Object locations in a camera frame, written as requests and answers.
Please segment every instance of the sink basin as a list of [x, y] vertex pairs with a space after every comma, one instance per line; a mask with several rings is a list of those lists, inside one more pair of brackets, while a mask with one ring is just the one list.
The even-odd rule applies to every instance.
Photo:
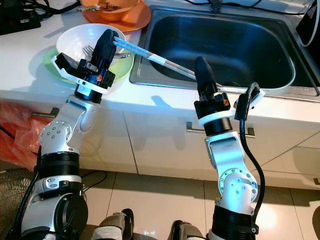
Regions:
[[[205, 57], [225, 92], [240, 93], [258, 82], [268, 96], [320, 101], [319, 81], [283, 21], [162, 6], [150, 9], [152, 18], [140, 47], [192, 71], [195, 59]], [[130, 81], [197, 88], [195, 80], [140, 56], [135, 57]]]

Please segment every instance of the tile floor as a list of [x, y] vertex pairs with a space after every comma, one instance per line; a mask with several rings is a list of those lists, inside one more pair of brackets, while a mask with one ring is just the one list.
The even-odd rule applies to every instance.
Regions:
[[[84, 179], [89, 186], [102, 173]], [[108, 172], [105, 181], [86, 192], [89, 240], [99, 223], [114, 212], [131, 208], [135, 239], [166, 240], [174, 220], [197, 226], [203, 235], [211, 228], [217, 183], [173, 177]], [[257, 240], [320, 240], [320, 191], [267, 187], [257, 224]]]

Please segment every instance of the orange plate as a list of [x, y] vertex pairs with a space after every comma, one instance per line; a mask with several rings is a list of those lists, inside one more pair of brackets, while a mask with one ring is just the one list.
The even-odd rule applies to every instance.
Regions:
[[106, 21], [99, 17], [97, 13], [92, 10], [84, 11], [82, 14], [89, 23], [108, 24], [122, 32], [130, 32], [142, 29], [148, 25], [151, 19], [149, 7], [143, 0], [140, 0], [140, 3], [133, 7], [121, 21]]

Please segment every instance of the faucet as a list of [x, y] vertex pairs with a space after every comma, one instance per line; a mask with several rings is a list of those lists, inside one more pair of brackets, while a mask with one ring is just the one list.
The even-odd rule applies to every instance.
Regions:
[[211, 11], [214, 13], [219, 13], [222, 6], [222, 0], [211, 0], [210, 3], [211, 3], [211, 7], [210, 7]]

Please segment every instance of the white countertop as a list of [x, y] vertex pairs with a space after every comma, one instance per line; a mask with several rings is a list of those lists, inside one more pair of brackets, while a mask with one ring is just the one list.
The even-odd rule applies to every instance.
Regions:
[[[209, 6], [195, 6], [183, 0], [147, 0], [149, 5], [208, 10]], [[246, 14], [265, 17], [255, 10], [223, 7], [223, 13]], [[286, 20], [289, 27], [295, 27], [298, 16], [288, 17], [272, 14], [274, 18]], [[68, 95], [73, 94], [75, 85], [63, 82], [52, 75], [42, 64], [44, 54], [55, 46], [58, 37], [66, 30], [88, 23], [80, 12], [72, 10], [54, 15], [41, 22], [41, 27], [0, 36], [0, 97], [3, 100], [22, 100], [61, 105]], [[126, 33], [127, 41], [138, 44], [141, 31]], [[228, 93], [230, 102], [238, 98]], [[116, 82], [103, 96], [101, 106], [123, 111], [155, 112], [178, 116], [195, 116], [194, 101], [198, 100], [196, 90], [166, 88], [132, 84], [129, 76]], [[320, 104], [264, 97], [250, 112], [251, 116], [320, 123]]]

